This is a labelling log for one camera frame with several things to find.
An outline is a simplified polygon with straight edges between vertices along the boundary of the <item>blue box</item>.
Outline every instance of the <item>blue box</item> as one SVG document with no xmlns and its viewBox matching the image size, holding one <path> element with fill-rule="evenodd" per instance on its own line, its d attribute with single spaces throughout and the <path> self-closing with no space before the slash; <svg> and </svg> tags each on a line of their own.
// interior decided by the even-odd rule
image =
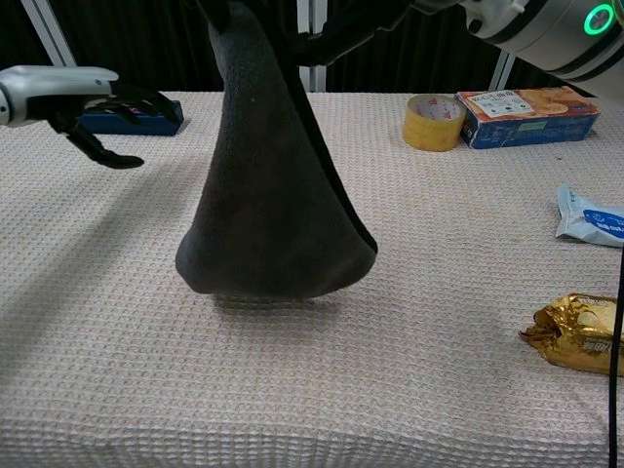
<svg viewBox="0 0 624 468">
<path fill-rule="evenodd" d="M 584 139 L 600 110 L 572 88 L 460 92 L 467 109 L 461 136 L 486 149 Z"/>
<path fill-rule="evenodd" d="M 179 124 L 170 122 L 162 114 L 155 117 L 142 113 L 138 109 L 132 112 L 138 117 L 142 125 L 134 125 L 123 117 L 103 110 L 94 110 L 83 114 L 80 123 L 93 134 L 100 135 L 158 135 L 171 137 L 175 135 L 184 121 L 182 106 L 179 100 L 172 101 L 175 115 L 179 118 Z"/>
</svg>

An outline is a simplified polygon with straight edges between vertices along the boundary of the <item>yellow tape roll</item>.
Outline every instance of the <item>yellow tape roll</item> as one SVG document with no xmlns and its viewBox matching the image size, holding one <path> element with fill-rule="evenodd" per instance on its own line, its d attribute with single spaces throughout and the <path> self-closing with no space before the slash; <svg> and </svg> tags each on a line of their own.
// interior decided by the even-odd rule
<svg viewBox="0 0 624 468">
<path fill-rule="evenodd" d="M 466 108 L 441 95 L 419 95 L 408 101 L 403 139 L 425 151 L 447 151 L 459 140 Z"/>
</svg>

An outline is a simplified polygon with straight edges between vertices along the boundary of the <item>food package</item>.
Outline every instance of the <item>food package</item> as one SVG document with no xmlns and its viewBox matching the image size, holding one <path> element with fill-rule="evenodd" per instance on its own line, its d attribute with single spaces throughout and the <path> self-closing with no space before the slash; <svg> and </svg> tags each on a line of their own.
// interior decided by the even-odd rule
<svg viewBox="0 0 624 468">
<path fill-rule="evenodd" d="M 570 236 L 590 244 L 622 247 L 624 208 L 604 207 L 563 185 L 557 191 L 562 220 L 555 237 Z"/>
<path fill-rule="evenodd" d="M 549 363 L 608 374 L 616 299 L 587 294 L 560 297 L 533 316 L 520 337 Z M 624 375 L 624 347 L 618 374 Z"/>
<path fill-rule="evenodd" d="M 455 98 L 468 109 L 461 136 L 476 149 L 580 140 L 600 116 L 593 102 L 568 86 L 460 92 Z"/>
</svg>

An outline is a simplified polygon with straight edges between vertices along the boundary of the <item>black background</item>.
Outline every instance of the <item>black background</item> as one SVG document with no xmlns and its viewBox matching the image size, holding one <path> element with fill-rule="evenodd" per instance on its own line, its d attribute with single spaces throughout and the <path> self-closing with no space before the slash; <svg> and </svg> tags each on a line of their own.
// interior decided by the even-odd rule
<svg viewBox="0 0 624 468">
<path fill-rule="evenodd" d="M 296 0 L 263 0 L 282 30 L 296 34 Z M 330 0 L 329 16 L 349 0 Z M 20 0 L 2 0 L 0 68 L 50 64 Z M 121 79 L 161 91 L 218 91 L 222 81 L 206 22 L 183 0 L 51 0 L 79 65 L 115 70 Z M 466 31 L 461 7 L 433 16 L 410 11 L 328 67 L 336 92 L 452 93 L 486 90 L 499 51 Z M 508 88 L 560 82 L 517 59 Z"/>
</svg>

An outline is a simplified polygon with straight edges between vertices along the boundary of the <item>gold foil package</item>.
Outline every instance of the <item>gold foil package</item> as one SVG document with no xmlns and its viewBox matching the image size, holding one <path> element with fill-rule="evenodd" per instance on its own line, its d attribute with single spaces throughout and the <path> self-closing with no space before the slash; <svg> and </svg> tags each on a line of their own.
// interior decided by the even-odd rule
<svg viewBox="0 0 624 468">
<path fill-rule="evenodd" d="M 549 363 L 608 374 L 616 299 L 587 294 L 560 297 L 533 316 L 520 337 Z M 624 346 L 618 374 L 624 375 Z"/>
</svg>

